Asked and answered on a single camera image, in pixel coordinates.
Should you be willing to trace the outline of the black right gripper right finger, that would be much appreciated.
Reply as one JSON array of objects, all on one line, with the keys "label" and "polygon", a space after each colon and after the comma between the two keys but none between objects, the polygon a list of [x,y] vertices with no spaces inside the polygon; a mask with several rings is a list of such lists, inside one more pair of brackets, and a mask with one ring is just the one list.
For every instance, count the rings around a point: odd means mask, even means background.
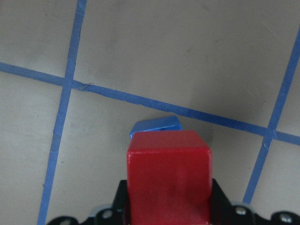
[{"label": "black right gripper right finger", "polygon": [[212,225],[254,225],[253,212],[242,205],[232,205],[218,182],[212,180],[210,198],[210,220]]}]

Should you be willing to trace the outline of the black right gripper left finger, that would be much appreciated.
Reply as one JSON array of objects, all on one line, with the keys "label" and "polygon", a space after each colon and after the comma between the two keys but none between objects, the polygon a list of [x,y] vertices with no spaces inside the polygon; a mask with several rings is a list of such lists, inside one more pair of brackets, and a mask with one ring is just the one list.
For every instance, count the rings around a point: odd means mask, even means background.
[{"label": "black right gripper left finger", "polygon": [[94,224],[95,225],[131,224],[127,180],[121,180],[119,182],[111,207],[100,210],[94,218]]}]

